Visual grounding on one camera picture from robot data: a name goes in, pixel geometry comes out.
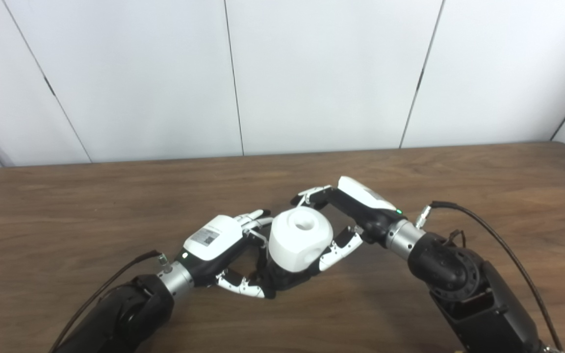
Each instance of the barcode label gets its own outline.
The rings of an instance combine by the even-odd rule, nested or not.
[[[195,234],[191,235],[191,240],[204,246],[209,246],[213,243],[213,241],[215,241],[215,239],[217,239],[218,236],[219,233],[210,229],[202,228],[195,232]]]

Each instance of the white robotic hand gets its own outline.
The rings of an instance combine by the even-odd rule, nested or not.
[[[264,267],[267,261],[267,237],[260,234],[257,230],[268,226],[272,223],[272,217],[262,217],[265,214],[263,210],[256,210],[249,214],[242,214],[234,217],[242,230],[242,234],[247,239],[251,239],[251,243],[258,245],[259,256],[257,268]],[[256,298],[269,298],[275,295],[275,293],[263,289],[253,281],[250,281],[247,277],[244,277],[237,272],[225,268],[222,272],[216,275],[217,285],[220,288],[229,290],[233,293],[238,293],[241,295],[247,295],[248,297]]]

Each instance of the wooden table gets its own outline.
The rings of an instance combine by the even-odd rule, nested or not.
[[[348,175],[415,218],[435,199],[471,208],[531,273],[565,343],[565,145],[335,152],[0,169],[0,353],[46,352],[74,311],[130,259],[175,254],[217,214],[289,208],[292,195]],[[325,213],[338,231],[351,221]],[[495,264],[551,343],[511,261],[449,210],[425,226],[462,228]],[[248,273],[256,252],[238,260]],[[130,270],[155,273],[149,261]],[[406,263],[363,245],[275,300],[197,288],[140,352],[452,353],[460,348]]]

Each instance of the black cable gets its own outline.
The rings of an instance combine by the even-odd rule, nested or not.
[[[67,332],[69,331],[69,329],[71,329],[71,326],[73,326],[74,323],[76,323],[76,320],[78,319],[78,317],[80,317],[80,315],[86,310],[86,308],[88,308],[88,306],[97,297],[99,297],[99,295],[102,294],[102,292],[108,286],[110,286],[110,284],[112,284],[112,282],[114,282],[115,279],[117,279],[119,276],[123,275],[123,272],[126,272],[128,270],[128,268],[136,265],[137,263],[140,263],[141,261],[145,261],[147,259],[150,259],[151,257],[157,257],[159,255],[161,255],[161,253],[157,252],[156,250],[146,252],[143,255],[137,256],[134,260],[132,260],[128,264],[126,264],[126,266],[123,266],[121,268],[121,270],[118,270],[117,273],[112,275],[112,277],[110,277],[110,279],[108,279],[108,281],[106,281],[106,283],[102,284],[102,286],[99,287],[99,289],[95,293],[93,293],[93,295],[91,295],[90,298],[87,301],[85,301],[84,304],[82,304],[82,306],[78,309],[78,311],[76,311],[76,313],[71,317],[69,322],[67,322],[67,324],[65,325],[65,328],[62,329],[60,335],[58,335],[56,342],[53,343],[53,346],[51,347],[51,349],[49,350],[48,353],[54,353],[54,351],[56,351],[58,346],[60,346],[60,342],[62,342],[62,340],[65,338],[65,335],[67,335]]]
[[[462,236],[462,248],[466,248],[466,234],[463,232],[463,230],[453,230],[453,232],[450,234],[450,236],[448,237],[448,240],[446,240],[444,242],[444,245],[450,245],[453,244],[455,245],[455,238],[458,237],[459,235]]]
[[[485,230],[487,230],[491,234],[491,236],[493,236],[494,239],[496,239],[496,241],[500,244],[500,246],[503,247],[503,249],[509,255],[509,257],[511,257],[516,267],[518,267],[518,270],[520,270],[520,274],[524,277],[525,281],[527,281],[527,284],[529,285],[529,288],[531,289],[533,296],[536,298],[536,302],[538,302],[540,311],[542,311],[542,316],[544,316],[544,321],[546,321],[546,325],[548,326],[549,331],[551,332],[551,337],[553,339],[553,342],[555,342],[555,346],[557,347],[558,350],[563,351],[561,341],[559,340],[557,331],[555,331],[555,327],[553,327],[551,316],[549,315],[549,311],[546,309],[546,306],[544,304],[544,301],[542,300],[540,292],[538,291],[536,285],[531,280],[531,277],[529,277],[527,270],[524,268],[524,266],[522,266],[522,263],[520,263],[518,257],[516,257],[514,252],[511,250],[511,248],[509,248],[509,245],[505,243],[503,238],[500,237],[500,235],[498,235],[498,233],[496,233],[496,231],[493,230],[493,228],[489,226],[489,224],[487,224],[481,217],[479,217],[471,210],[468,210],[468,208],[459,206],[458,204],[453,202],[446,202],[446,201],[433,201],[429,206],[431,208],[452,208],[453,210],[461,211],[466,215],[469,215],[475,221],[477,221],[477,223],[479,223],[483,228],[485,228]]]

